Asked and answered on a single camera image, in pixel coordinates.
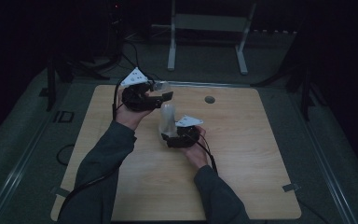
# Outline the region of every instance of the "black cable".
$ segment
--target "black cable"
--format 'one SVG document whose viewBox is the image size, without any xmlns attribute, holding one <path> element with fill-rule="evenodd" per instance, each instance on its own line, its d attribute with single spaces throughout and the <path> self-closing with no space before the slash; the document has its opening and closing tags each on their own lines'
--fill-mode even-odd
<svg viewBox="0 0 358 224">
<path fill-rule="evenodd" d="M 115 69 L 116 67 L 118 67 L 118 63 L 114 64 L 112 67 L 110 67 L 109 69 L 106 69 L 104 71 L 101 72 L 101 74 L 105 74 L 107 72 L 112 71 L 113 69 Z"/>
<path fill-rule="evenodd" d="M 132 65 L 133 68 L 138 67 L 138 65 L 133 63 L 124 53 L 122 53 L 121 55 L 124 57 L 125 60 L 127 60 L 127 62 L 129 62 Z"/>
<path fill-rule="evenodd" d="M 141 67 L 139 66 L 139 60 L 138 60 L 138 49 L 136 49 L 135 45 L 132 44 L 130 41 L 126 40 L 124 41 L 124 43 L 127 43 L 129 45 L 131 45 L 133 47 L 133 49 L 135 50 L 135 60 L 136 60 L 136 65 L 139 68 L 139 70 L 141 70 Z"/>
<path fill-rule="evenodd" d="M 127 69 L 127 70 L 132 70 L 132 69 L 133 69 L 133 68 L 129 68 L 129 67 L 123 66 L 123 65 L 121 65 L 121 64 L 118 64 L 117 66 L 120 67 L 120 68 Z"/>
<path fill-rule="evenodd" d="M 113 120 L 116 120 L 116 114 L 117 114 L 117 110 L 118 110 L 118 107 L 117 107 L 118 87 L 120 86 L 121 82 L 122 82 L 125 78 L 126 78 L 126 77 L 122 77 L 122 78 L 118 81 L 118 83 L 116 84 L 116 87 L 115 87 L 115 95 L 114 95 L 113 104 L 112 104 Z"/>
<path fill-rule="evenodd" d="M 62 203 L 62 206 L 61 206 L 61 209 L 60 209 L 60 213 L 58 214 L 58 219 L 60 219 L 61 213 L 62 213 L 63 209 L 65 208 L 65 206 L 66 206 L 66 205 L 69 203 L 69 201 L 71 201 L 80 191 L 82 191 L 82 190 L 84 190 L 84 189 L 87 189 L 87 188 L 89 188 L 89 187 L 91 187 L 91 186 L 93 186 L 93 185 L 95 185 L 95 184 L 97 184 L 97 183 L 99 183 L 99 182 L 105 180 L 107 177 L 111 176 L 112 174 L 114 174 L 114 173 L 118 170 L 118 168 L 120 167 L 120 165 L 121 165 L 122 162 L 123 162 L 123 161 L 120 161 L 120 162 L 118 163 L 118 165 L 115 166 L 115 167 L 114 167 L 109 173 L 107 173 L 106 175 L 102 175 L 102 176 L 100 176 L 100 177 L 98 177 L 98 178 L 95 178 L 95 179 L 93 179 L 93 180 L 91 180 L 91 181 L 89 181 L 89 182 L 86 182 L 86 183 L 80 185 L 80 186 L 77 187 L 76 189 L 72 190 L 72 191 L 68 194 L 68 196 L 66 196 L 65 201 L 63 201 L 63 203 Z"/>
<path fill-rule="evenodd" d="M 66 146 L 63 146 L 60 148 L 60 150 L 57 152 L 57 155 L 56 155 L 56 159 L 57 159 L 57 162 L 61 165 L 64 165 L 64 166 L 68 166 L 68 163 L 66 162 L 63 162 L 61 159 L 60 159 L 60 155 L 61 153 L 63 152 L 64 149 L 68 148 L 68 147 L 74 147 L 75 144 L 69 144 L 69 145 L 66 145 Z"/>
<path fill-rule="evenodd" d="M 206 152 L 206 154 L 208 154 L 209 159 L 211 160 L 211 163 L 212 163 L 212 168 L 213 168 L 213 170 L 214 170 L 217 174 L 219 174 L 219 173 L 217 172 L 216 162 L 214 161 L 214 157 L 213 157 L 213 155 L 212 155 L 212 153 L 211 153 L 211 149 L 209 148 L 208 142 L 206 141 L 205 137 L 202 136 L 202 135 L 200 135 L 200 136 L 202 136 L 202 138 L 203 138 L 203 140 L 204 140 L 206 146 L 208 147 L 208 149 L 207 149 L 205 146 L 203 146 L 199 141 L 197 141 L 196 139 L 194 139 L 194 138 L 192 138 L 190 135 L 188 135 L 187 133 L 185 133 L 185 136 L 187 136 L 188 138 L 190 138 L 191 140 L 193 140 L 197 145 L 199 145 L 199 146 Z"/>
<path fill-rule="evenodd" d="M 198 141 L 196 142 L 200 147 L 202 147 L 207 153 L 208 153 L 208 155 L 210 156 L 210 158 L 211 158 L 211 162 L 212 162 L 212 165 L 214 164 L 214 159 L 213 159 L 213 156 L 212 156 L 212 154 L 211 154 L 211 150 L 210 150 L 210 148 L 209 148 L 209 146 L 208 146 L 208 142 L 206 141 L 206 139 L 205 139 L 205 137 L 204 136 L 202 136 L 202 135 L 200 135 L 203 139 L 204 139 L 204 142 L 205 142 L 205 144 L 206 144 L 206 146 L 207 146 L 207 148 L 209 149 L 209 152 L 207 151 L 207 149 L 201 144 L 201 143 L 199 143 Z M 317 216 L 318 218 L 320 218 L 324 223 L 326 223 L 326 224 L 330 224 L 330 222 L 328 222 L 324 217 L 322 217 L 322 215 L 320 215 L 316 210 L 314 210 L 313 208 L 311 208 L 309 205 L 307 205 L 306 203 L 304 203 L 304 202 L 302 202 L 301 200 L 299 200 L 299 199 L 297 199 L 298 200 L 298 202 L 300 203 L 300 204 L 302 204 L 303 206 L 305 206 L 306 208 L 308 208 L 315 216 Z"/>
<path fill-rule="evenodd" d="M 119 106 L 117 107 L 117 109 L 121 108 L 122 105 L 124 105 L 124 104 L 119 105 Z"/>
<path fill-rule="evenodd" d="M 119 57 L 117 57 L 116 60 L 109 60 L 109 62 L 107 63 L 102 63 L 102 64 L 98 64 L 98 65 L 95 65 L 95 66 L 91 66 L 90 69 L 93 69 L 95 71 L 99 71 L 101 72 L 102 70 L 104 69 L 112 69 L 112 68 L 115 68 L 117 66 L 117 62 L 119 61 Z"/>
<path fill-rule="evenodd" d="M 152 76 L 154 76 L 157 80 L 160 80 L 160 81 L 162 81 L 162 79 L 158 76 L 158 75 L 156 75 L 156 74 L 154 74 L 154 73 L 146 73 L 147 75 L 152 75 Z"/>
</svg>

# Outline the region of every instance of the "cable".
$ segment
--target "cable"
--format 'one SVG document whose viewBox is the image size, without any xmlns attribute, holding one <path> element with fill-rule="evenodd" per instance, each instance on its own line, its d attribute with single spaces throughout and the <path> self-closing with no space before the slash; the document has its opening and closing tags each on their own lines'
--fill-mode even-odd
<svg viewBox="0 0 358 224">
<path fill-rule="evenodd" d="M 123 66 L 123 65 L 120 65 L 120 64 L 118 64 L 117 66 L 120 67 L 120 68 L 127 69 L 127 70 L 132 70 L 133 69 L 133 68 L 129 68 L 129 67 L 126 67 L 126 66 Z"/>
<path fill-rule="evenodd" d="M 154 73 L 145 73 L 145 74 L 147 74 L 147 75 L 152 75 L 152 76 L 156 77 L 157 80 L 162 81 L 162 79 L 161 79 L 158 75 L 156 75 L 156 74 L 154 74 Z"/>
<path fill-rule="evenodd" d="M 133 63 L 124 53 L 121 53 L 121 55 L 124 57 L 125 60 L 127 60 L 127 62 L 129 62 L 132 65 L 132 67 L 139 68 L 139 66 L 137 64 Z"/>
<path fill-rule="evenodd" d="M 185 136 L 187 136 L 188 138 L 190 138 L 191 140 L 193 140 L 197 145 L 199 145 L 199 146 L 206 152 L 206 154 L 208 154 L 209 159 L 211 159 L 211 163 L 212 163 L 212 168 L 213 168 L 213 170 L 214 170 L 217 174 L 219 174 L 219 173 L 217 172 L 216 162 L 214 161 L 214 157 L 213 157 L 213 155 L 212 155 L 212 153 L 211 153 L 211 149 L 209 148 L 208 142 L 206 141 L 205 137 L 202 136 L 202 135 L 200 135 L 200 136 L 202 137 L 202 139 L 204 140 L 204 142 L 205 142 L 206 146 L 208 147 L 208 149 L 207 149 L 205 146 L 203 146 L 199 141 L 197 141 L 196 139 L 194 139 L 194 138 L 192 138 L 190 135 L 188 135 L 187 133 L 185 133 Z"/>
<path fill-rule="evenodd" d="M 131 45 L 133 47 L 133 49 L 135 50 L 135 60 L 136 60 L 136 65 L 139 68 L 139 70 L 141 70 L 141 67 L 139 66 L 139 60 L 138 60 L 138 49 L 135 47 L 134 44 L 132 44 L 130 41 L 126 40 L 124 41 L 124 43 L 127 43 L 129 45 Z"/>
<path fill-rule="evenodd" d="M 62 203 L 62 206 L 61 206 L 61 209 L 60 209 L 60 213 L 58 214 L 58 219 L 60 219 L 60 216 L 61 216 L 61 213 L 62 213 L 63 209 L 64 209 L 65 206 L 69 203 L 69 201 L 71 201 L 71 199 L 73 199 L 73 198 L 74 198 L 80 191 L 82 191 L 83 189 L 87 189 L 87 188 L 89 188 L 89 187 L 91 187 L 91 186 L 93 186 L 93 185 L 95 185 L 95 184 L 97 184 L 97 183 L 99 183 L 99 182 L 105 180 L 107 177 L 111 176 L 112 174 L 114 174 L 114 173 L 118 170 L 118 168 L 120 167 L 120 165 L 121 165 L 122 162 L 123 162 L 123 161 L 120 161 L 120 162 L 118 163 L 118 165 L 115 166 L 115 167 L 114 167 L 109 173 L 107 173 L 106 175 L 102 175 L 102 176 L 100 176 L 100 177 L 98 177 L 98 178 L 95 178 L 95 179 L 93 179 L 93 180 L 91 180 L 91 181 L 89 181 L 89 182 L 86 182 L 86 183 L 80 185 L 79 187 L 75 188 L 74 190 L 72 190 L 72 191 L 68 194 L 68 196 L 65 198 L 65 201 L 63 201 L 63 203 Z"/>
<path fill-rule="evenodd" d="M 121 61 L 121 53 L 115 54 L 113 56 L 108 57 L 109 61 L 107 63 L 101 63 L 95 66 L 90 66 L 90 69 L 94 69 L 96 71 L 101 71 L 103 69 L 109 68 L 110 66 L 114 66 L 115 64 L 120 63 Z"/>
<path fill-rule="evenodd" d="M 112 67 L 110 67 L 109 69 L 106 69 L 105 71 L 102 71 L 101 74 L 105 74 L 107 72 L 112 71 L 113 69 L 115 69 L 118 66 L 118 63 L 116 63 L 115 65 L 113 65 Z"/>
<path fill-rule="evenodd" d="M 119 105 L 119 106 L 117 107 L 117 109 L 121 108 L 123 105 L 124 105 L 124 104 Z"/>
<path fill-rule="evenodd" d="M 57 162 L 61 165 L 64 165 L 64 166 L 68 166 L 68 163 L 66 162 L 63 162 L 61 159 L 60 159 L 60 155 L 61 153 L 63 152 L 64 149 L 68 148 L 68 147 L 74 147 L 75 144 L 69 144 L 69 145 L 66 145 L 64 147 L 61 147 L 60 150 L 57 152 L 57 155 L 56 155 L 56 159 L 57 159 Z"/>
<path fill-rule="evenodd" d="M 126 78 L 126 77 L 122 77 L 122 78 L 118 81 L 118 83 L 116 84 L 116 87 L 115 87 L 115 95 L 114 95 L 113 104 L 112 104 L 113 120 L 116 120 L 116 114 L 117 114 L 117 110 L 118 110 L 118 107 L 117 107 L 118 86 L 120 86 L 121 82 L 122 82 L 125 78 Z"/>
</svg>

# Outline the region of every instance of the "table top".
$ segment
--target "table top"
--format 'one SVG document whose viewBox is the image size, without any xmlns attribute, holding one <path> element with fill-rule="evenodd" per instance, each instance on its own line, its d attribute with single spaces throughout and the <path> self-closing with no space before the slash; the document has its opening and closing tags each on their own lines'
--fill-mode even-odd
<svg viewBox="0 0 358 224">
<path fill-rule="evenodd" d="M 115 86 L 95 89 L 61 187 L 72 190 L 76 171 L 112 120 Z M 223 87 L 172 87 L 175 119 L 202 119 L 219 176 L 243 201 L 250 219 L 301 216 L 266 112 L 257 90 Z M 206 96 L 215 99 L 205 102 Z M 120 167 L 112 220 L 205 220 L 193 182 L 196 170 L 185 156 L 158 138 L 159 110 L 136 130 L 134 151 Z M 57 219 L 64 198 L 57 196 L 51 218 Z"/>
</svg>

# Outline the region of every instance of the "gray sleeve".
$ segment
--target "gray sleeve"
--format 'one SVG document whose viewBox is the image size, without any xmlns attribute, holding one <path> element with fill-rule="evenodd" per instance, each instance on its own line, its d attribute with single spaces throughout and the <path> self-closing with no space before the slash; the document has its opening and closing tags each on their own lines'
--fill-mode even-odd
<svg viewBox="0 0 358 224">
<path fill-rule="evenodd" d="M 112 122 L 96 146 L 81 162 L 75 188 L 104 176 L 133 151 L 134 131 Z M 116 198 L 118 169 L 106 179 L 79 191 L 62 210 L 58 223 L 110 223 Z"/>
<path fill-rule="evenodd" d="M 209 224 L 249 223 L 243 202 L 211 166 L 201 167 L 194 182 L 200 192 L 205 216 Z"/>
</svg>

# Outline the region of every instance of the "gray carpet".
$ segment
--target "gray carpet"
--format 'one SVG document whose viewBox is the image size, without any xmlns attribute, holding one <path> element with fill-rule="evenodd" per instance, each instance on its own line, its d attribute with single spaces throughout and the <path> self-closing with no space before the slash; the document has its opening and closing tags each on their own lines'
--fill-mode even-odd
<svg viewBox="0 0 358 224">
<path fill-rule="evenodd" d="M 166 69 L 168 45 L 157 40 L 138 43 L 136 48 L 140 67 L 162 79 L 246 87 L 277 71 L 292 39 L 288 35 L 250 35 L 245 50 L 248 76 L 240 75 L 235 51 L 227 45 L 194 47 L 185 41 L 183 45 L 178 43 L 173 72 Z M 135 62 L 134 52 L 130 45 L 125 46 L 124 53 Z M 104 74 L 109 77 L 126 76 L 131 65 L 122 61 L 120 66 Z M 58 82 L 59 101 L 52 112 L 45 111 L 47 99 L 38 96 L 47 86 L 46 74 L 37 76 L 0 128 L 0 192 L 22 153 L 30 154 L 29 162 L 23 164 L 24 173 L 19 176 L 16 190 L 0 200 L 0 223 L 53 223 L 49 212 L 55 196 L 49 190 L 61 184 L 65 171 L 65 167 L 57 162 L 56 154 L 61 147 L 76 141 L 95 86 L 116 81 L 115 78 L 97 81 L 76 73 L 78 76 L 72 84 Z M 352 223 L 358 223 L 358 161 L 348 141 L 328 107 L 318 105 L 315 100 L 316 106 L 310 108 L 310 122 L 305 122 L 298 113 L 299 93 L 287 93 L 284 84 L 285 78 L 258 90 L 287 172 L 292 182 L 300 186 L 296 196 L 302 202 L 302 217 L 297 220 L 269 220 L 268 223 L 324 223 L 315 212 L 329 223 L 348 223 L 341 217 L 332 196 L 328 176 L 315 154 L 315 145 L 324 150 L 357 220 Z M 58 110 L 75 112 L 74 120 L 71 123 L 53 122 Z M 69 157 L 70 148 L 62 154 L 63 160 Z"/>
</svg>

